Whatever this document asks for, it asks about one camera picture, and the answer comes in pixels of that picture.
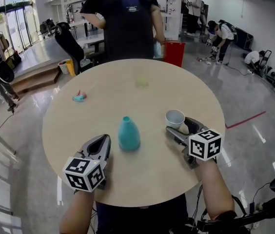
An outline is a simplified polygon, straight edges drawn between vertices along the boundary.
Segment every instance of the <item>table top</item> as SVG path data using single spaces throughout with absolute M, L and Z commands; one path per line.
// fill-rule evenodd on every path
M 72 100 L 79 90 L 87 94 L 85 102 Z M 217 98 L 190 72 L 147 59 L 101 64 L 70 80 L 51 102 L 43 120 L 45 154 L 62 177 L 69 156 L 91 138 L 109 134 L 106 189 L 96 190 L 95 200 L 123 207 L 168 201 L 199 182 L 196 170 L 183 159 L 183 147 L 165 134 L 165 114 L 170 109 L 225 134 Z M 136 152 L 119 148 L 118 128 L 124 116 L 139 128 L 141 146 Z
M 77 39 L 77 43 L 83 47 L 85 44 L 90 44 L 90 43 L 95 43 L 98 41 L 104 40 L 104 34 L 97 34 L 97 35 L 92 35 L 88 37 L 81 37 Z

